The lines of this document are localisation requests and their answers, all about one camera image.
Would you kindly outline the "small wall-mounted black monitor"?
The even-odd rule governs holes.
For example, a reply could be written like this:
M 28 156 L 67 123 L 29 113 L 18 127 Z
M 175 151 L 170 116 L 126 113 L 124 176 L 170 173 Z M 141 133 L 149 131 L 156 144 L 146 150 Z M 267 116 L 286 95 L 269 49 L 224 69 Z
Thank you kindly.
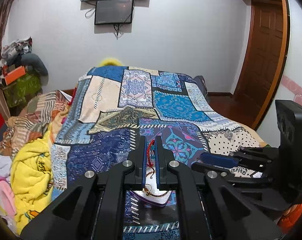
M 98 0 L 95 7 L 95 25 L 130 24 L 134 0 Z

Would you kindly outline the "brown wooden door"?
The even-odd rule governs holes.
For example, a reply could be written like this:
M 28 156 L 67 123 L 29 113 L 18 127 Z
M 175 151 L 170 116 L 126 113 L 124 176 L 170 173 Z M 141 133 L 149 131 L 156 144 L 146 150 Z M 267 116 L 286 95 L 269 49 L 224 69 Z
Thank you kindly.
M 244 62 L 234 97 L 257 129 L 279 86 L 289 45 L 287 0 L 250 0 L 251 18 Z

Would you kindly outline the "purple heart-shaped jewelry box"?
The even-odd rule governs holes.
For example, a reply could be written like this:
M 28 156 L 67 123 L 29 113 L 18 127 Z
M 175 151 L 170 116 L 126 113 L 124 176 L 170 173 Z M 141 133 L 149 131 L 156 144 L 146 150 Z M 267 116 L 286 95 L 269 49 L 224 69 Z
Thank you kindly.
M 145 185 L 141 191 L 131 191 L 133 196 L 153 206 L 166 206 L 172 191 L 161 191 L 157 188 L 156 171 L 153 167 L 147 167 L 145 179 Z

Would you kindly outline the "brown striped blanket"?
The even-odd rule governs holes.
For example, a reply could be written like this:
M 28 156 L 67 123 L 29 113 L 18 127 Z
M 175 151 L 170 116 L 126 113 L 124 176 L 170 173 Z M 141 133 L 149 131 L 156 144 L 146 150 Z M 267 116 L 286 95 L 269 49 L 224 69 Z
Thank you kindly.
M 66 109 L 70 102 L 67 96 L 60 90 L 40 94 L 18 116 L 10 117 L 0 142 L 0 155 L 12 158 L 28 142 L 41 138 L 54 118 Z

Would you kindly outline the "green patterned cloth-covered stand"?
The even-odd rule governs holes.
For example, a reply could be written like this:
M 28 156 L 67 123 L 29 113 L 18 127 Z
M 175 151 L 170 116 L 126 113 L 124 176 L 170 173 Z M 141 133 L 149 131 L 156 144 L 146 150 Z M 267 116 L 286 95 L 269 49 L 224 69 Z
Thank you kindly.
M 16 107 L 27 103 L 27 99 L 35 96 L 42 89 L 41 80 L 38 74 L 26 73 L 10 85 L 3 87 L 7 106 Z

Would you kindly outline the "orange box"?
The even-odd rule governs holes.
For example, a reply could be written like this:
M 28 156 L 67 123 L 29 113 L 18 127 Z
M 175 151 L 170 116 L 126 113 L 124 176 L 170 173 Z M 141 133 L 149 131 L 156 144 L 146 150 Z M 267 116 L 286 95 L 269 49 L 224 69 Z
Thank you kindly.
M 15 68 L 15 70 L 9 72 L 5 77 L 5 83 L 6 85 L 9 85 L 11 83 L 13 83 L 15 80 L 17 80 L 18 78 L 24 76 L 26 74 L 26 70 L 24 66 L 20 66 L 18 68 Z

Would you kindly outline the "patchwork patterned bedspread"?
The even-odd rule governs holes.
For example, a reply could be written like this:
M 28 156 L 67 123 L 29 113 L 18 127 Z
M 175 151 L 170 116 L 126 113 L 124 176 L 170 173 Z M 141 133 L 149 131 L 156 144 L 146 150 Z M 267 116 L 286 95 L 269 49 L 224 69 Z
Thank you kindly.
M 216 113 L 195 78 L 126 66 L 91 68 L 79 78 L 73 103 L 51 149 L 52 198 L 86 171 L 106 172 L 161 137 L 180 163 L 204 152 L 229 155 L 260 147 L 249 127 Z

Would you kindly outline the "yellow towel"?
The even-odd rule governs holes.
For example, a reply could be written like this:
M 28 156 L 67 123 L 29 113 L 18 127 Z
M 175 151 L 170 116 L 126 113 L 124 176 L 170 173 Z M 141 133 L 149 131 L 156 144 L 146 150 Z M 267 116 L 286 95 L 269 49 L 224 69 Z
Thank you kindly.
M 51 128 L 42 138 L 24 145 L 11 165 L 11 188 L 14 194 L 16 232 L 43 211 L 51 202 L 53 172 L 51 170 Z

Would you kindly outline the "pile of clothes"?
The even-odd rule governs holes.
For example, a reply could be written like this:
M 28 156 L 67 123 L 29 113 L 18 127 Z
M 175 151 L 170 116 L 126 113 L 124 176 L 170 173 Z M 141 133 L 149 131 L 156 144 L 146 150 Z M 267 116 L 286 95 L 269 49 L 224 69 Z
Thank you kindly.
M 4 46 L 0 59 L 0 85 L 7 86 L 4 77 L 20 66 L 24 66 L 26 73 L 37 73 L 48 76 L 48 70 L 40 57 L 32 52 L 33 40 L 31 37 L 24 40 L 15 40 Z

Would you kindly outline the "yellow fluffy pillow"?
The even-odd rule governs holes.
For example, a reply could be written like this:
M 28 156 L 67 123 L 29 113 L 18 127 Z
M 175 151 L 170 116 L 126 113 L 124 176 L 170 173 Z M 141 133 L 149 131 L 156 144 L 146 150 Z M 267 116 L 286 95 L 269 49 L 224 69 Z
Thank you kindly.
M 103 66 L 122 66 L 123 64 L 118 61 L 117 59 L 113 59 L 113 58 L 107 58 L 107 59 L 103 59 L 100 64 L 99 67 L 103 67 Z

